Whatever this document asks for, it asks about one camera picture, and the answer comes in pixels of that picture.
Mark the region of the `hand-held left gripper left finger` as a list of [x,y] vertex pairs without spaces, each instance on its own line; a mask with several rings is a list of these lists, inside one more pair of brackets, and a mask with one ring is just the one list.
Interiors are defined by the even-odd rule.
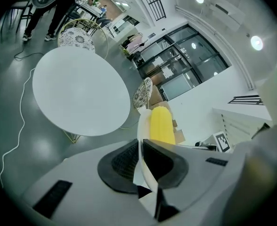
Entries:
[[98,162],[127,141],[76,154],[39,178],[22,199],[34,206],[58,181],[72,183],[51,219],[55,226],[151,226],[154,218],[139,202],[136,194],[122,194],[109,188],[99,177]]

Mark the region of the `short black railing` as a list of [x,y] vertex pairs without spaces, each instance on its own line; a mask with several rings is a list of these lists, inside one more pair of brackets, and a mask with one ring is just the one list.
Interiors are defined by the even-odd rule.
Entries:
[[238,105],[264,105],[259,95],[237,96],[233,97],[229,104]]

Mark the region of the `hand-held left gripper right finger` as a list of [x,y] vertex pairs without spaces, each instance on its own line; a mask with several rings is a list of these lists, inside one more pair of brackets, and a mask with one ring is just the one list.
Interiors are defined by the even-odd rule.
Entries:
[[145,139],[143,222],[202,222],[231,155]]

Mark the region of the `open brown cardboard box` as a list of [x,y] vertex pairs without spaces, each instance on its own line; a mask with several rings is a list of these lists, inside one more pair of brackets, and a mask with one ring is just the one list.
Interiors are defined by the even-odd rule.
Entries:
[[178,129],[178,124],[176,120],[172,120],[172,125],[173,125],[173,133],[175,137],[175,143],[180,144],[185,142],[185,137],[181,129]]

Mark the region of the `white air conditioner unit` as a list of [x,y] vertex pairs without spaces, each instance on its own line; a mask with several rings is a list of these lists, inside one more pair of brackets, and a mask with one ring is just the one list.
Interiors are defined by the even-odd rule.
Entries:
[[223,7],[216,3],[210,5],[212,15],[220,20],[230,30],[236,32],[244,22],[245,14],[237,8]]

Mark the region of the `yellow corn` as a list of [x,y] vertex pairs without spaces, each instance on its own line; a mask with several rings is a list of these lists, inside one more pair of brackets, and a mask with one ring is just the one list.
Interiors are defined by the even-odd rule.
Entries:
[[175,144],[170,111],[163,106],[154,108],[150,117],[150,139]]

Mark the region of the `white plate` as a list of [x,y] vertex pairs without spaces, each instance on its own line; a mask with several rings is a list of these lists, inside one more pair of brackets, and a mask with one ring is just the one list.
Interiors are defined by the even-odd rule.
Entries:
[[152,175],[150,169],[148,168],[146,162],[144,161],[143,153],[143,141],[144,139],[150,139],[150,119],[152,111],[150,109],[145,109],[140,115],[138,122],[138,154],[139,154],[139,165],[141,167],[142,175],[144,178],[145,185],[154,193],[158,191],[158,183],[154,176]]

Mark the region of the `closed brown cardboard box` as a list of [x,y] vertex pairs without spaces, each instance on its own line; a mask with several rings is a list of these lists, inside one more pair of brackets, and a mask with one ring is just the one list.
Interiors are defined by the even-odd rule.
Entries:
[[149,100],[149,108],[153,109],[158,106],[163,106],[163,107],[166,107],[168,110],[170,110],[168,102],[163,100],[159,89],[157,88],[156,85],[154,85],[152,89],[152,94]]

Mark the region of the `white round table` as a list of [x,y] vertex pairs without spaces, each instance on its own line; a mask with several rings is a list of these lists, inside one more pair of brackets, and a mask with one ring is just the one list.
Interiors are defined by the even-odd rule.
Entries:
[[130,96],[118,72],[84,48],[58,47],[33,73],[33,94],[43,115],[65,133],[102,136],[120,128],[130,113]]

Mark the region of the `long black railing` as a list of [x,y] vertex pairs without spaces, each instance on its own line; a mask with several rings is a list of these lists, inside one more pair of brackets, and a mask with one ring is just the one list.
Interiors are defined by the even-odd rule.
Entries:
[[155,21],[166,18],[166,13],[161,0],[146,0]]

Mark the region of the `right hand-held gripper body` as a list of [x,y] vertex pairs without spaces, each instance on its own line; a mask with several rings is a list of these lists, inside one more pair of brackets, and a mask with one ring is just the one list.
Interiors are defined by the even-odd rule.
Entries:
[[231,152],[231,146],[224,132],[212,134],[206,140],[196,142],[195,147],[221,153]]

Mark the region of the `clothes rack with pink clothes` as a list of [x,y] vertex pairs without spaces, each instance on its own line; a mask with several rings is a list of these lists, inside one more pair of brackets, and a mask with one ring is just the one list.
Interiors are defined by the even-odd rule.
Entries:
[[127,39],[121,44],[122,52],[126,56],[130,56],[135,50],[145,45],[143,42],[143,34],[138,32],[134,35],[130,35]]

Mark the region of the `black framed glass door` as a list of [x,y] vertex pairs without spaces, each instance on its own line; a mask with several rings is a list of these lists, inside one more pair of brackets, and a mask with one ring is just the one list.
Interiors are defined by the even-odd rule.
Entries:
[[150,78],[170,101],[197,87],[229,65],[196,29],[181,26],[138,52],[134,64],[142,79]]

